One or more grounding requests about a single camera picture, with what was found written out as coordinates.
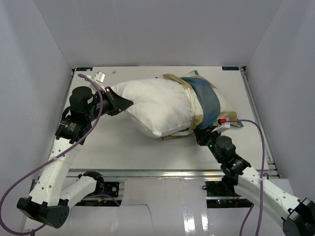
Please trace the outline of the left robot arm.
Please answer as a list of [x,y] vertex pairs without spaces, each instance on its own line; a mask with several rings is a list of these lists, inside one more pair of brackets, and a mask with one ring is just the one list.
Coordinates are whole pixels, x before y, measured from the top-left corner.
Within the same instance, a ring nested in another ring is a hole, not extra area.
[[132,105],[132,101],[117,95],[110,87],[96,93],[86,86],[75,88],[55,133],[55,152],[29,196],[19,199],[17,208],[28,218],[58,229],[65,223],[70,209],[83,198],[103,194],[103,177],[93,171],[80,174],[78,181],[66,189],[62,186],[87,134],[99,118],[115,116]]

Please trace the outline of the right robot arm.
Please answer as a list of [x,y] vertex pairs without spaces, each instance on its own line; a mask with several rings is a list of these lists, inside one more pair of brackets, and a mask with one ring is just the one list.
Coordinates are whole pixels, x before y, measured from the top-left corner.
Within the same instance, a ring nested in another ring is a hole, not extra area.
[[224,173],[222,189],[228,196],[240,195],[269,215],[286,236],[315,234],[315,204],[277,187],[236,153],[232,139],[214,128],[195,129],[196,141],[207,146]]

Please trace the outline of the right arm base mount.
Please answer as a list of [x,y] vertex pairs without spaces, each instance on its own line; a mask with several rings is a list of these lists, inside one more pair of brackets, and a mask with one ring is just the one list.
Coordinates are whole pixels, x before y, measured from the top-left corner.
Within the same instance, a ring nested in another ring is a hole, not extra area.
[[252,202],[235,193],[228,180],[207,179],[202,185],[207,208],[248,208]]

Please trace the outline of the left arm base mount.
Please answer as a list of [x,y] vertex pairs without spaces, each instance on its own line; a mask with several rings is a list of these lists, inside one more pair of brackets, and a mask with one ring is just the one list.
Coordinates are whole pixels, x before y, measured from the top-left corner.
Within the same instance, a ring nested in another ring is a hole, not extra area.
[[91,177],[96,181],[95,191],[86,195],[82,199],[83,201],[91,200],[95,203],[95,206],[99,207],[120,206],[121,200],[116,200],[119,196],[119,182],[106,182],[102,174],[93,171],[78,175],[78,179],[82,177]]

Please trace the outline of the blue left corner sticker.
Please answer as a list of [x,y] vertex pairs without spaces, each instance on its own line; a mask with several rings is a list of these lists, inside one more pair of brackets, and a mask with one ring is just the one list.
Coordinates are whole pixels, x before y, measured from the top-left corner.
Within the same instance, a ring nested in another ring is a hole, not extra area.
[[92,71],[93,67],[77,67],[75,71]]

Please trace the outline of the white pillow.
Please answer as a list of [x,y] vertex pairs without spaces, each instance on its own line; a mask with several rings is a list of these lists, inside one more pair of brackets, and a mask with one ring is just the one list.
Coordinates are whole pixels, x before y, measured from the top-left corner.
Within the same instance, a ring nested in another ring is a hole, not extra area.
[[149,137],[161,138],[190,127],[190,100],[178,82],[150,78],[122,82],[111,89],[133,102],[126,113],[136,127]]

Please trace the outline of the blue tan white pillowcase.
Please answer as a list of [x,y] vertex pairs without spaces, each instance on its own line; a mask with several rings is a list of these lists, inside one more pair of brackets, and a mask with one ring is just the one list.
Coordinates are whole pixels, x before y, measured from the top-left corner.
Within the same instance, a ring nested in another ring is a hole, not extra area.
[[196,128],[205,129],[217,126],[218,119],[221,118],[232,120],[231,125],[234,127],[243,127],[236,111],[219,89],[210,81],[200,76],[197,70],[191,71],[183,77],[178,77],[174,74],[163,74],[161,77],[166,80],[178,82],[184,88],[192,111],[190,127],[164,136],[162,137],[163,140],[189,135]]

